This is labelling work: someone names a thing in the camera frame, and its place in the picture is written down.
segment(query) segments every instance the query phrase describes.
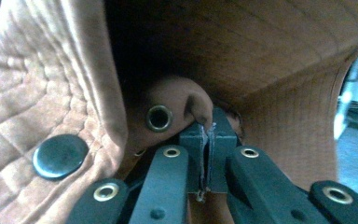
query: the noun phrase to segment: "fabric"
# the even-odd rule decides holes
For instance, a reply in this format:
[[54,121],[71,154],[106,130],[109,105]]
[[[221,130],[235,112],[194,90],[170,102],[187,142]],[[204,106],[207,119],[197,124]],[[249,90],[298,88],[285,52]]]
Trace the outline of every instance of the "fabric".
[[[0,223],[63,223],[90,183],[126,176],[136,152],[194,120],[208,128],[213,103],[300,187],[335,179],[337,95],[357,55],[358,1],[3,0]],[[166,133],[145,127],[156,104],[175,118]],[[32,155],[60,133],[89,154],[47,181]],[[224,201],[190,203],[193,222],[229,222]]]

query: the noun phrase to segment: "brown fabric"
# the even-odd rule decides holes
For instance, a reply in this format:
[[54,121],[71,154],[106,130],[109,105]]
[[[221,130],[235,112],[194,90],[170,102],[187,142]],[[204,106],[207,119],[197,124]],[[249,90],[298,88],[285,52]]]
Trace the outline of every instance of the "brown fabric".
[[[103,7],[113,9],[106,11],[110,36]],[[200,87],[164,74],[133,100],[124,86],[121,93],[109,39],[114,48],[145,47],[157,64],[180,67],[179,75]],[[107,1],[104,6],[4,0],[0,223],[64,222],[90,183],[119,167],[117,175],[125,175],[137,160],[133,153],[166,140],[193,119],[208,127],[212,102],[206,92],[232,112],[233,124],[241,124],[236,131],[244,131],[242,141],[265,149],[296,184],[307,188],[334,179],[332,120],[342,78],[357,54],[358,1]],[[151,133],[142,121],[154,104],[167,105],[178,118],[166,133]],[[34,173],[31,158],[38,144],[60,133],[85,139],[89,154],[74,174],[46,181]],[[192,219],[227,222],[227,209],[217,209],[224,196],[191,205]]]

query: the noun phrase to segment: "snap button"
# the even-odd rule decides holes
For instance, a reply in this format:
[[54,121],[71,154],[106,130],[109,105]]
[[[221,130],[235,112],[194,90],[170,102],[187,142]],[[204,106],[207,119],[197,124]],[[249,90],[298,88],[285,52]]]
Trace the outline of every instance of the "snap button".
[[36,172],[50,180],[63,179],[77,170],[89,151],[78,136],[61,134],[43,142],[34,152]]

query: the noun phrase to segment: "dark round button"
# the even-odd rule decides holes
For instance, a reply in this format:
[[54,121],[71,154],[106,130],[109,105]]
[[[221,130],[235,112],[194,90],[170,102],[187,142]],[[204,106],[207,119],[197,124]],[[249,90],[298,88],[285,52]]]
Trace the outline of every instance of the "dark round button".
[[76,135],[57,135],[34,152],[34,168],[46,179],[63,179],[80,167],[88,151],[87,144]]

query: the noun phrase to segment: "brown leather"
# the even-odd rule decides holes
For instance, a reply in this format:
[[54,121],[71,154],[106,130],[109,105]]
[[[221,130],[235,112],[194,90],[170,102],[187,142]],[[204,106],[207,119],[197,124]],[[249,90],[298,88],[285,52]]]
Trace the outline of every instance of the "brown leather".
[[[116,71],[111,46],[119,44],[180,67],[180,77],[152,74],[157,81],[120,88],[117,76],[128,74]],[[209,127],[209,97],[243,143],[265,149],[299,186],[334,179],[337,95],[357,55],[358,1],[3,0],[0,223],[63,223],[90,183],[124,176],[135,152],[193,120]],[[145,127],[155,104],[174,114],[166,133]],[[51,182],[35,174],[31,158],[60,133],[85,139],[89,154]],[[217,205],[224,197],[191,204],[192,220],[228,222]]]

